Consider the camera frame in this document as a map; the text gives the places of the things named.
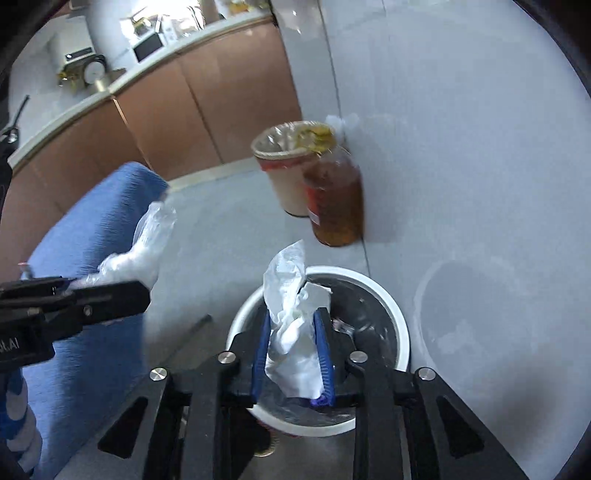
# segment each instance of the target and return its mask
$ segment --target cabinet door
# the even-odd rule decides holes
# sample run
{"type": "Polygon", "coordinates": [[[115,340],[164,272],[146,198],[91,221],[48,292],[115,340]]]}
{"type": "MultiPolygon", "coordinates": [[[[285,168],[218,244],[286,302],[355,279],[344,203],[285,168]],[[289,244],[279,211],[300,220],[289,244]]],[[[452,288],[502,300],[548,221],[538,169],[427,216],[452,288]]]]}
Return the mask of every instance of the cabinet door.
{"type": "Polygon", "coordinates": [[[251,157],[250,144],[265,128],[301,120],[281,36],[270,23],[197,46],[180,62],[224,163],[251,157]]]}
{"type": "Polygon", "coordinates": [[[18,280],[19,262],[28,260],[45,234],[63,216],[31,164],[12,179],[0,221],[0,281],[18,280]]]}
{"type": "Polygon", "coordinates": [[[157,67],[116,99],[150,166],[166,180],[220,164],[177,60],[157,67]]]}
{"type": "Polygon", "coordinates": [[[51,197],[67,212],[128,161],[145,164],[117,106],[107,100],[59,133],[30,164],[51,197]]]}

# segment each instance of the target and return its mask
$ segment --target brown liquid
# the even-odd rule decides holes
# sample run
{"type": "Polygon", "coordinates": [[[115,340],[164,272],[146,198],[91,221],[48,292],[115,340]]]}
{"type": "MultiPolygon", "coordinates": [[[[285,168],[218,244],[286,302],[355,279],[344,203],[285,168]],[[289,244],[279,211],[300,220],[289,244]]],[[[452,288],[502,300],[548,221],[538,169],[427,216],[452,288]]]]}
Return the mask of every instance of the brown liquid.
{"type": "Polygon", "coordinates": [[[361,175],[352,163],[319,162],[304,171],[310,220],[316,238],[331,247],[363,235],[361,175]]]}

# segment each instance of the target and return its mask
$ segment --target blue gripper pad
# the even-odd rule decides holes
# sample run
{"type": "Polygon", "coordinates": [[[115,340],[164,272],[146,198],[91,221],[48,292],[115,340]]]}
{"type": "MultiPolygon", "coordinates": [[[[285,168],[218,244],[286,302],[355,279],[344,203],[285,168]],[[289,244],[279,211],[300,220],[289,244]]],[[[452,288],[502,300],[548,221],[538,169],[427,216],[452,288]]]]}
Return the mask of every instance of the blue gripper pad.
{"type": "Polygon", "coordinates": [[[252,363],[251,396],[256,403],[261,395],[262,380],[265,377],[265,363],[267,362],[267,350],[269,349],[269,337],[271,336],[271,315],[269,310],[265,314],[261,326],[261,337],[256,349],[255,360],[252,363]]]}
{"type": "Polygon", "coordinates": [[[334,406],[335,404],[335,377],[333,375],[333,363],[330,358],[330,349],[324,327],[325,325],[322,322],[320,312],[316,310],[314,312],[314,331],[316,332],[316,349],[318,350],[324,392],[319,398],[310,400],[310,404],[313,407],[334,406]]]}

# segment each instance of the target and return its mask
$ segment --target crumpled paper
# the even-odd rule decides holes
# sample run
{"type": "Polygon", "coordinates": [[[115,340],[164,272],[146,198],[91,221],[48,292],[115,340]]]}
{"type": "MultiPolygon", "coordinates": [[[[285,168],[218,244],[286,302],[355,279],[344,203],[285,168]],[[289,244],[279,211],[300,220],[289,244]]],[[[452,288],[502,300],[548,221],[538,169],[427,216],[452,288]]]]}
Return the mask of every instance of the crumpled paper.
{"type": "Polygon", "coordinates": [[[313,316],[330,309],[329,288],[306,282],[304,241],[284,248],[263,276],[271,315],[265,373],[286,397],[318,398],[324,391],[313,316]]]}

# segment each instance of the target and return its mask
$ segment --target blue cushion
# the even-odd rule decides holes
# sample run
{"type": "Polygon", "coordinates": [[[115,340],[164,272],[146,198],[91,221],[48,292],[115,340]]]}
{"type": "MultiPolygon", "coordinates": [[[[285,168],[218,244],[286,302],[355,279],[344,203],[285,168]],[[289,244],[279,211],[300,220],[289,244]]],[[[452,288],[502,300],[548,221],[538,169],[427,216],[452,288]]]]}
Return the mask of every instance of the blue cushion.
{"type": "MultiPolygon", "coordinates": [[[[49,231],[30,258],[34,275],[81,277],[128,251],[139,219],[166,188],[151,170],[125,164],[49,231]]],[[[57,475],[145,374],[142,316],[91,326],[54,347],[54,359],[23,369],[43,438],[34,478],[43,480],[57,475]]]]}

